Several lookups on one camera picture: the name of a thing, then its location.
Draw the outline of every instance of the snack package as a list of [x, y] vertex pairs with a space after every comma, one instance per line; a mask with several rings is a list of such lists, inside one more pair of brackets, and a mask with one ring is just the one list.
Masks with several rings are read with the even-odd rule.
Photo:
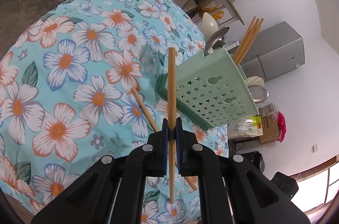
[[243, 137], [256, 137], [262, 135], [260, 115], [228, 124], [228, 138], [236, 139]]

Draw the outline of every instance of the orange flower center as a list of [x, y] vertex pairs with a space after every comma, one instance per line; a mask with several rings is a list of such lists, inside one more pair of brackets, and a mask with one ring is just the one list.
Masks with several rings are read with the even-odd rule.
[[128, 41], [129, 44], [135, 44], [137, 42], [137, 38], [136, 38], [135, 35], [130, 34], [127, 37], [127, 41]]
[[157, 37], [152, 37], [152, 39], [154, 40], [154, 42], [156, 42], [156, 43], [160, 43], [160, 41], [159, 41], [159, 39], [157, 38]]
[[202, 141], [202, 133], [203, 133], [202, 130], [198, 130], [197, 134], [195, 135], [198, 142]]
[[102, 92], [97, 92], [93, 95], [92, 101], [96, 106], [103, 106], [105, 103], [105, 96]]
[[53, 140], [60, 140], [65, 132], [65, 125], [63, 123], [56, 123], [50, 128], [50, 137]]
[[110, 19], [115, 23], [119, 23], [119, 22], [123, 21], [123, 17], [121, 15], [121, 13], [110, 15]]
[[175, 217], [177, 215], [177, 209], [172, 209], [171, 210], [171, 216]]
[[22, 105], [20, 100], [16, 99], [13, 101], [13, 113], [16, 116], [22, 115]]
[[132, 71], [132, 67], [130, 65], [125, 65], [122, 70], [121, 70], [121, 73], [123, 76], [127, 76], [131, 73]]
[[65, 54], [61, 57], [59, 61], [60, 69], [67, 69], [72, 63], [73, 57], [70, 54]]
[[142, 214], [141, 215], [141, 223], [145, 223], [147, 221], [147, 215], [146, 214]]
[[55, 30], [55, 29], [57, 29], [57, 28], [58, 28], [58, 24], [57, 24], [57, 23], [54, 23], [54, 24], [52, 24], [52, 25], [46, 27], [46, 28], [44, 29], [44, 31], [45, 31], [45, 32], [49, 32], [49, 31]]
[[134, 116], [141, 116], [141, 112], [136, 106], [133, 106], [133, 115]]
[[96, 40], [98, 38], [98, 34], [94, 30], [88, 30], [87, 31], [87, 38], [89, 40]]
[[58, 182], [53, 182], [53, 184], [50, 186], [50, 191], [54, 197], [57, 197], [59, 194], [61, 194], [63, 190], [63, 186]]

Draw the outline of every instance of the wooden chopstick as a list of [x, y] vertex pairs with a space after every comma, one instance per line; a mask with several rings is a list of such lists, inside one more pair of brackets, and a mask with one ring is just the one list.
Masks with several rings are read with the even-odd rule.
[[168, 157], [169, 157], [169, 202], [174, 203], [174, 162], [175, 139], [174, 129], [177, 119], [177, 97], [175, 80], [175, 54], [173, 47], [168, 48], [168, 77], [167, 77], [167, 104], [168, 104]]
[[262, 22], [264, 21], [264, 19], [261, 19], [260, 22], [256, 25], [255, 29], [253, 30], [253, 32], [250, 35], [250, 39], [246, 44], [246, 47], [244, 48], [244, 50], [242, 51], [240, 57], [238, 58], [238, 60], [235, 62], [235, 65], [239, 65], [241, 63], [241, 61], [243, 60], [243, 58], [245, 57], [246, 53], [248, 52], [248, 50], [250, 49], [252, 43], [254, 42], [255, 38], [258, 35], [258, 32], [261, 28]]
[[253, 27], [253, 24], [255, 22], [255, 19], [256, 17], [254, 16], [249, 27], [247, 28], [246, 32], [245, 32], [245, 35], [244, 37], [242, 38], [240, 44], [239, 44], [239, 47], [237, 48], [237, 51], [235, 52], [235, 54], [233, 55], [233, 61], [236, 62], [236, 60], [240, 57], [241, 55], [241, 52], [243, 51], [243, 48], [245, 47], [245, 40], [247, 39], [247, 36], [249, 35], [250, 33], [250, 30], [252, 29]]
[[153, 117], [151, 116], [150, 112], [148, 111], [147, 107], [145, 106], [145, 104], [143, 103], [138, 91], [135, 89], [135, 87], [132, 87], [132, 92], [133, 95], [135, 97], [135, 99], [137, 100], [137, 102], [139, 103], [142, 111], [144, 112], [147, 121], [150, 123], [151, 127], [153, 128], [154, 132], [158, 132], [160, 131], [160, 129], [158, 128], [157, 124], [155, 123], [155, 121], [153, 120]]
[[[137, 100], [138, 104], [140, 105], [142, 111], [144, 112], [147, 121], [150, 123], [151, 127], [153, 128], [153, 130], [155, 132], [159, 132], [160, 129], [158, 128], [157, 124], [155, 123], [152, 115], [150, 114], [149, 110], [145, 106], [144, 102], [142, 101], [142, 99], [141, 99], [138, 91], [135, 89], [135, 87], [132, 87], [132, 92], [133, 92], [133, 95], [134, 95], [135, 99]], [[193, 190], [197, 190], [198, 189], [198, 187], [192, 181], [191, 177], [187, 176], [187, 177], [185, 177], [185, 179], [186, 179], [187, 183], [191, 186], [191, 188]]]

